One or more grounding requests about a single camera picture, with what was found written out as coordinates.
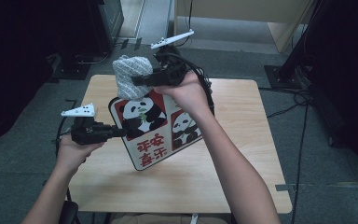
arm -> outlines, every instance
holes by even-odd
[[[54,170],[22,223],[57,224],[72,176],[91,152],[102,145],[81,146],[73,142],[70,135],[64,136]]]
[[[180,86],[155,91],[170,95],[196,121],[238,223],[279,223],[266,183],[211,113],[197,76],[187,74]]]

panda illustration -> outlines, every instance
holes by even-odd
[[[172,126],[172,144],[174,149],[192,142],[199,136],[199,127],[186,112],[176,117]]]
[[[154,131],[167,120],[166,114],[146,95],[141,101],[128,101],[120,107],[123,114],[121,125],[128,138],[136,138]]]

rolled towel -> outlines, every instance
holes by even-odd
[[[150,61],[144,57],[123,55],[112,63],[116,74],[118,87],[117,96],[123,100],[140,100],[148,94],[153,87],[134,86],[131,77],[147,76],[153,73]]]

person's left hand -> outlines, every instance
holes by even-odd
[[[102,147],[104,143],[81,146],[72,141],[71,135],[65,135],[60,142],[56,169],[74,175],[84,160],[91,155],[95,149]]]

human hand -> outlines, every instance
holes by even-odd
[[[103,143],[81,146],[72,141],[71,135],[64,135],[60,142],[56,169],[68,175],[74,175],[91,152],[102,146]]]
[[[199,78],[193,72],[187,73],[179,86],[159,86],[154,90],[160,94],[171,96],[191,117],[202,116],[203,113],[210,112],[205,91]]]

